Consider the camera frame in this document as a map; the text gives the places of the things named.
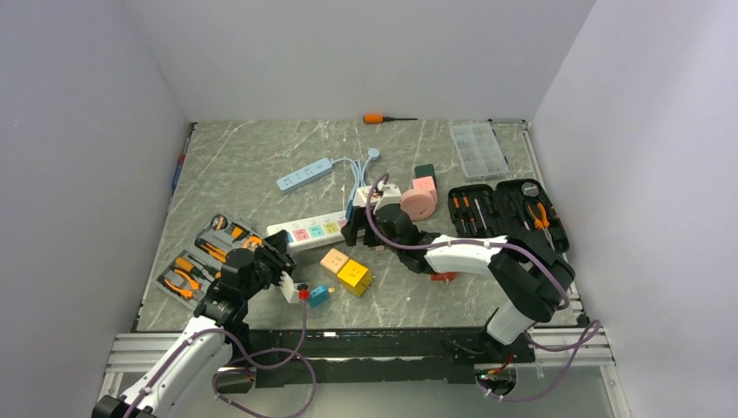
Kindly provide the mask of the white power strip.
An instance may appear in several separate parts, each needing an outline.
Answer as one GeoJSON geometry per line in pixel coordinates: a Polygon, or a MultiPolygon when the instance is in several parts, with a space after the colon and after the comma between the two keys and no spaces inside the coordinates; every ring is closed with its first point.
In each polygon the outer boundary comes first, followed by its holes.
{"type": "Polygon", "coordinates": [[[280,231],[286,231],[289,250],[298,253],[343,241],[341,228],[346,223],[346,213],[338,211],[270,225],[266,228],[266,233],[273,235],[280,231]]]}

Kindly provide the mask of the orange cube adapter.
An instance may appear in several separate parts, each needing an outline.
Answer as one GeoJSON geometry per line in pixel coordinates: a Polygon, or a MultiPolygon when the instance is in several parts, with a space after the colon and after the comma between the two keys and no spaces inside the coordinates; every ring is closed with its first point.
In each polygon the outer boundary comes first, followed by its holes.
{"type": "Polygon", "coordinates": [[[372,284],[371,271],[338,249],[329,250],[320,260],[320,265],[356,297],[361,297],[372,284]]]}

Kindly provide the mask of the light blue power strip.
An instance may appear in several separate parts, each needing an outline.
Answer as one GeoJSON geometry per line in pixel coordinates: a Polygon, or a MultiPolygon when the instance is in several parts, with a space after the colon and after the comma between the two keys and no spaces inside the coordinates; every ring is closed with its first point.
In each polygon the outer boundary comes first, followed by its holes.
{"type": "Polygon", "coordinates": [[[283,194],[287,194],[294,192],[315,180],[323,178],[324,176],[332,173],[332,171],[333,162],[328,158],[321,158],[283,176],[282,178],[279,178],[276,181],[276,185],[283,194]]]}

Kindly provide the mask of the pink cube socket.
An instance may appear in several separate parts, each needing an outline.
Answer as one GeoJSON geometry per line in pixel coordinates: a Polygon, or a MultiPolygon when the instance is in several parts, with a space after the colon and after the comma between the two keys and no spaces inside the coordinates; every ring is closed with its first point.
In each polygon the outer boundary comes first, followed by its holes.
{"type": "Polygon", "coordinates": [[[400,208],[411,221],[427,219],[433,215],[439,203],[433,176],[414,179],[412,187],[400,198],[400,208]]]}

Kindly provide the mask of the dark green cube adapter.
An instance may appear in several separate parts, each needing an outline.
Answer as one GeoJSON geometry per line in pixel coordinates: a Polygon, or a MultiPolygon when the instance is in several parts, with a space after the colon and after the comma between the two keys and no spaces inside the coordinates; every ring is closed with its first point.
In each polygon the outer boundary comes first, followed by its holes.
{"type": "Polygon", "coordinates": [[[436,171],[433,164],[416,165],[413,173],[416,179],[431,177],[433,181],[436,181],[436,171]]]}

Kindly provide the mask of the grey tool case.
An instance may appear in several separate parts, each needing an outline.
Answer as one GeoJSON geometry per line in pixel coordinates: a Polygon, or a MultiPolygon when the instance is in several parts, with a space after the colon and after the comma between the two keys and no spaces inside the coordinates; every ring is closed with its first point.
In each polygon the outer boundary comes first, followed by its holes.
{"type": "Polygon", "coordinates": [[[253,249],[263,236],[242,219],[217,212],[155,276],[154,285],[194,310],[219,279],[226,255],[238,248],[253,249]]]}

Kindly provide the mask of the clear plastic organizer box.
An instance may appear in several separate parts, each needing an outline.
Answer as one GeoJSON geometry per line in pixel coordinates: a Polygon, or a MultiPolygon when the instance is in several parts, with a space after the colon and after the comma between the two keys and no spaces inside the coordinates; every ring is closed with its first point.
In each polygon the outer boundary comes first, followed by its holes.
{"type": "Polygon", "coordinates": [[[453,125],[450,133],[462,171],[468,179],[508,173],[507,159],[489,122],[453,125]]]}

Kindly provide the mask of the black tool case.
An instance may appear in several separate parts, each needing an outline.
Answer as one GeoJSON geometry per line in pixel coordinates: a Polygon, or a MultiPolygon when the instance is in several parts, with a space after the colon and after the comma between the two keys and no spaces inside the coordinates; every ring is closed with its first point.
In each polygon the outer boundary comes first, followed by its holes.
{"type": "Polygon", "coordinates": [[[495,187],[454,187],[447,194],[447,207],[462,238],[494,237],[526,229],[540,235],[558,253],[570,248],[553,201],[536,179],[505,180],[495,187]]]}

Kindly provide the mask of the white and blue cube adapter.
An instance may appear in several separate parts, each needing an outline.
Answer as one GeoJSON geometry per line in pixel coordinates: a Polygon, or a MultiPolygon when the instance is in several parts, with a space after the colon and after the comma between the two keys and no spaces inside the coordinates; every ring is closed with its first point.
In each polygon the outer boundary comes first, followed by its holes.
{"type": "Polygon", "coordinates": [[[366,207],[368,204],[370,204],[372,207],[375,207],[379,204],[379,202],[381,201],[381,191],[375,190],[373,193],[370,193],[370,190],[370,186],[363,186],[358,188],[354,192],[353,197],[350,198],[349,203],[346,206],[346,221],[350,221],[353,214],[360,207],[366,207]]]}

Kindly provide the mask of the red cube adapter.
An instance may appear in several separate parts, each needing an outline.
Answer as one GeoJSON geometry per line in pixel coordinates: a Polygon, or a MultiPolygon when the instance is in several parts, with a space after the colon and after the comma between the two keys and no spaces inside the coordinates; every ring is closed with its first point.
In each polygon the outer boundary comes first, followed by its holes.
{"type": "Polygon", "coordinates": [[[456,277],[457,277],[456,272],[433,273],[430,275],[430,279],[432,281],[445,282],[445,283],[454,281],[456,277]]]}

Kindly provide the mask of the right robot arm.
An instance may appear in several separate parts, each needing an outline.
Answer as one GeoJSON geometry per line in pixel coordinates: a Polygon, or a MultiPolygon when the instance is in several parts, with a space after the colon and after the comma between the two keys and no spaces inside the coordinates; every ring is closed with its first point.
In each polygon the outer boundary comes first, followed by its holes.
{"type": "Polygon", "coordinates": [[[528,328],[549,322],[569,304],[574,269],[526,229],[493,238],[452,237],[421,231],[399,205],[390,204],[378,210],[355,207],[341,233],[348,246],[357,244],[360,233],[365,246],[386,246],[414,273],[495,279],[507,302],[491,314],[480,336],[480,351],[490,361],[503,360],[528,328]]]}

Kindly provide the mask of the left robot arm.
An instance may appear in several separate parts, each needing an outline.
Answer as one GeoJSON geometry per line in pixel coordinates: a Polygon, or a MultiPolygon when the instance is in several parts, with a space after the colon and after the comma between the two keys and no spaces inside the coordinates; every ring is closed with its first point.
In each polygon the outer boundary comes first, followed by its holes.
{"type": "Polygon", "coordinates": [[[219,276],[197,304],[177,340],[142,378],[121,395],[104,395],[94,417],[172,417],[185,397],[221,367],[250,359],[249,301],[270,287],[290,303],[305,304],[305,284],[291,277],[296,263],[285,230],[225,255],[219,276]]]}

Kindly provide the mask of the blue red pen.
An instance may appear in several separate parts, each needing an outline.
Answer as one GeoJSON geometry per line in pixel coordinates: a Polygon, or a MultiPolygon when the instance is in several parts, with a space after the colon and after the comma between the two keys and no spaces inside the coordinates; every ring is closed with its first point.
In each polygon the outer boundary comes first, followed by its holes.
{"type": "Polygon", "coordinates": [[[185,161],[185,157],[186,157],[186,153],[187,153],[187,148],[189,146],[189,141],[190,141],[189,139],[186,139],[185,140],[183,149],[180,152],[180,155],[178,157],[177,163],[175,165],[175,170],[174,170],[174,173],[173,173],[173,176],[172,176],[172,180],[171,180],[171,190],[173,192],[176,190],[177,185],[178,185],[178,180],[179,180],[180,173],[181,173],[182,168],[183,168],[183,165],[184,165],[184,161],[185,161]]]}

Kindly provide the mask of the orange handled screwdriver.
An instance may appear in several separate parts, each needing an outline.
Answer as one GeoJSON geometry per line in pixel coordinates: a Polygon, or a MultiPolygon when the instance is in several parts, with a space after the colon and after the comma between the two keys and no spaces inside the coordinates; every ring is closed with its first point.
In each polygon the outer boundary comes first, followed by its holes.
{"type": "Polygon", "coordinates": [[[394,118],[383,116],[380,114],[366,114],[363,116],[363,123],[366,125],[380,125],[394,121],[417,121],[416,118],[394,118]]]}

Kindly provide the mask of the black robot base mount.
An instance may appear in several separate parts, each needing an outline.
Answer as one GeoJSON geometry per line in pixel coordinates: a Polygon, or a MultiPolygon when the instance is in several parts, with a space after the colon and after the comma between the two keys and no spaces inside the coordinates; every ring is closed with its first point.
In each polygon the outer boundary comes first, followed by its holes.
{"type": "Polygon", "coordinates": [[[493,348],[478,327],[338,328],[253,330],[246,346],[265,370],[225,377],[219,384],[236,393],[292,384],[445,381],[472,384],[485,368],[511,369],[534,363],[519,337],[509,348],[493,348]]]}

